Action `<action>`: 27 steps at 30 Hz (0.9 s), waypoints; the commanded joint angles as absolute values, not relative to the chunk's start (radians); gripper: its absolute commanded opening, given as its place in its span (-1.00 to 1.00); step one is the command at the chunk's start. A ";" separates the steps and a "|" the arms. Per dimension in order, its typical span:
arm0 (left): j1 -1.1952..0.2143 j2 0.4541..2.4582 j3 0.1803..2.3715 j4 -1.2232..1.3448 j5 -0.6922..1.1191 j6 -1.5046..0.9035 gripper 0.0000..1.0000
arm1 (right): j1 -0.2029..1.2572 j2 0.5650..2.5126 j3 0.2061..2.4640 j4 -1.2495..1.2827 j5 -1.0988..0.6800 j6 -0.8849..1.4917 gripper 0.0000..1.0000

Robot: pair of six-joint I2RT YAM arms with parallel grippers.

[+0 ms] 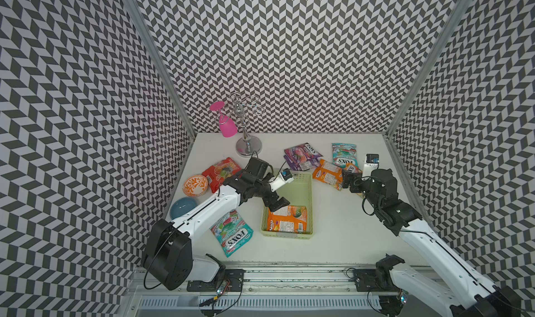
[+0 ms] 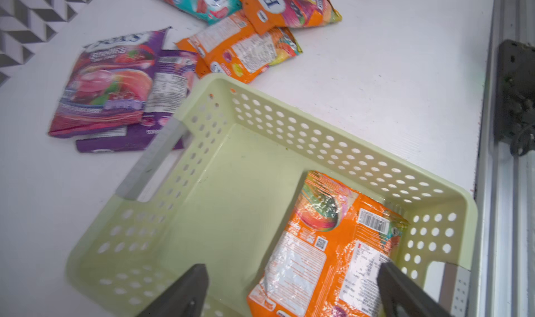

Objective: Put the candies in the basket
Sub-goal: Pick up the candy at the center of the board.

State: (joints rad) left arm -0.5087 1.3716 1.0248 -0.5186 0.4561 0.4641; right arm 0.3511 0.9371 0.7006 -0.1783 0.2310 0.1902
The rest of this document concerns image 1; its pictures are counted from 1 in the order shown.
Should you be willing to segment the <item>light green plastic basket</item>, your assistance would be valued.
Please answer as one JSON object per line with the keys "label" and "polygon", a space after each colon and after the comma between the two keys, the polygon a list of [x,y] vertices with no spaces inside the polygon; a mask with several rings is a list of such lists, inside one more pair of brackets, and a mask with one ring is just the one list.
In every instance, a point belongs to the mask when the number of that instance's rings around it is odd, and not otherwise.
{"label": "light green plastic basket", "polygon": [[277,190],[289,205],[275,212],[266,208],[261,221],[261,233],[273,238],[308,240],[313,236],[312,175],[293,172],[294,181]]}

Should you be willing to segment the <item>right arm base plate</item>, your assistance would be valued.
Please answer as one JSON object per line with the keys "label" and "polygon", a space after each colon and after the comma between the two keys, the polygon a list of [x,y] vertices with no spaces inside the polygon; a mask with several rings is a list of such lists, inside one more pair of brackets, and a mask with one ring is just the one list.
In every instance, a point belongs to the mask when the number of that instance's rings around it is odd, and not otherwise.
{"label": "right arm base plate", "polygon": [[400,289],[394,285],[390,274],[379,269],[354,269],[351,271],[357,292],[397,292]]}

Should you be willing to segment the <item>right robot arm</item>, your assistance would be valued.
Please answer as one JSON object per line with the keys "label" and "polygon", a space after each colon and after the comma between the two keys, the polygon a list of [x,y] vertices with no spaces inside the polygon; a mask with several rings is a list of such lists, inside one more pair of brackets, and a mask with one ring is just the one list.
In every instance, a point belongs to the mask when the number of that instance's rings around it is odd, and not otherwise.
{"label": "right robot arm", "polygon": [[375,169],[369,176],[344,169],[341,187],[363,196],[371,215],[422,256],[443,280],[429,279],[401,257],[387,255],[376,263],[375,273],[354,270],[359,292],[398,291],[396,299],[381,298],[379,313],[396,316],[405,302],[405,292],[441,316],[520,316],[521,297],[509,286],[499,287],[463,260],[434,232],[423,216],[402,201],[397,179],[390,169]]}

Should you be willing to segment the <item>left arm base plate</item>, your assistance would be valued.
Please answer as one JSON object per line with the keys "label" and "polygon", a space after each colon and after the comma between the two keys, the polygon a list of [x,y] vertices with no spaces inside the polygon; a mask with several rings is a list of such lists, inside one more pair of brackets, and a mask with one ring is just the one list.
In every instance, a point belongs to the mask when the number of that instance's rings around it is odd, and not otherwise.
{"label": "left arm base plate", "polygon": [[188,282],[187,292],[216,293],[221,287],[231,293],[240,292],[243,287],[244,276],[244,269],[225,269],[224,271],[219,271],[210,282]]}

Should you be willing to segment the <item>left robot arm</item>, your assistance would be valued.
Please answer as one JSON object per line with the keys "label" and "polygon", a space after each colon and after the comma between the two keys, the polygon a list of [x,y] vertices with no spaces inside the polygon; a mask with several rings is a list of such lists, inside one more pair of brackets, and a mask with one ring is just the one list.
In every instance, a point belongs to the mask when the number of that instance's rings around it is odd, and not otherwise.
{"label": "left robot arm", "polygon": [[185,282],[221,285],[226,266],[209,254],[194,255],[193,245],[224,215],[251,198],[261,198],[271,211],[290,204],[277,190],[293,182],[291,170],[282,169],[275,176],[268,171],[269,167],[266,161],[251,158],[244,169],[227,178],[202,204],[169,222],[158,221],[142,254],[146,274],[170,291]]}

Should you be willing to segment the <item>pink orange candy bag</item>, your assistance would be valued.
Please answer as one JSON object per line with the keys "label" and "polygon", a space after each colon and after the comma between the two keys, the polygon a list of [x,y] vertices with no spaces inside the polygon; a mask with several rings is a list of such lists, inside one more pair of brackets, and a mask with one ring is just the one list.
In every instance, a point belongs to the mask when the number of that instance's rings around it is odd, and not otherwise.
{"label": "pink orange candy bag", "polygon": [[348,173],[360,175],[360,176],[362,175],[362,171],[356,165],[354,165],[353,163],[346,163],[346,165],[344,167],[344,171],[346,171]]}

